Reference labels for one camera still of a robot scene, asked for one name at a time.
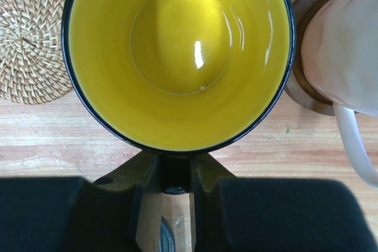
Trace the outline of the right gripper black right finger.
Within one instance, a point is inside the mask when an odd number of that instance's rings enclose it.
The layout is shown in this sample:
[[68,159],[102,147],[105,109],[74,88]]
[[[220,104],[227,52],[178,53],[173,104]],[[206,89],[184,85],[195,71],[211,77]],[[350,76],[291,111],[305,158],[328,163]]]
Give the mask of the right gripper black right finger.
[[190,160],[194,251],[372,251],[352,192],[330,179],[236,177],[208,154]]

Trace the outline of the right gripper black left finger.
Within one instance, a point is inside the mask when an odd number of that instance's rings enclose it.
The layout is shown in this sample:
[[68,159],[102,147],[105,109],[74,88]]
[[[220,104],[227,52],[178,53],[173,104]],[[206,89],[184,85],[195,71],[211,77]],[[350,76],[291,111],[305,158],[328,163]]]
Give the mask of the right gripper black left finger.
[[95,182],[1,179],[2,251],[158,251],[159,160],[141,152]]

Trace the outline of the brown round coaster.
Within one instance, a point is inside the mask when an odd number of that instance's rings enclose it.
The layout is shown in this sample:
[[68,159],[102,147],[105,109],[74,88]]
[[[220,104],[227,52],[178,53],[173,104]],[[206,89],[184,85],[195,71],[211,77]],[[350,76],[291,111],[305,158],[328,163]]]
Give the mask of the brown round coaster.
[[334,116],[333,103],[311,85],[305,75],[306,52],[302,47],[305,32],[317,12],[332,0],[294,0],[296,52],[285,91],[301,107],[318,114]]

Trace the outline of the woven rattan coaster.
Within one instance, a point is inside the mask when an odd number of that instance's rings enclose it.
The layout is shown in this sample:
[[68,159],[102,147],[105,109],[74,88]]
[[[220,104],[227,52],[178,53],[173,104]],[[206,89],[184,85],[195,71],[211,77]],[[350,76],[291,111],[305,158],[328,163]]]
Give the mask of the woven rattan coaster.
[[72,89],[61,48],[65,0],[1,0],[1,98],[43,104]]

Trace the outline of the yellow mug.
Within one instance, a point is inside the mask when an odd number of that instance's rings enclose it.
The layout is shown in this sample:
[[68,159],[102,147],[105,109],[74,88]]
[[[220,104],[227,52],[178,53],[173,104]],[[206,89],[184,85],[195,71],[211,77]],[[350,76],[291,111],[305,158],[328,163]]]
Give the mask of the yellow mug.
[[163,158],[171,195],[187,189],[187,159],[273,109],[295,37],[291,0],[66,0],[61,25],[79,99],[107,131]]

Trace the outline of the pink ceramic mug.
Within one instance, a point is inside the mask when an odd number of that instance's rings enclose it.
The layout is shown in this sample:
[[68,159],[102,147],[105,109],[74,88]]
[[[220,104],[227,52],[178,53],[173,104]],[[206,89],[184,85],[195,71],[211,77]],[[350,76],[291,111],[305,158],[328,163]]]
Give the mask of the pink ceramic mug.
[[347,157],[377,187],[356,113],[377,116],[377,0],[332,0],[310,22],[302,44],[305,75],[333,103]]

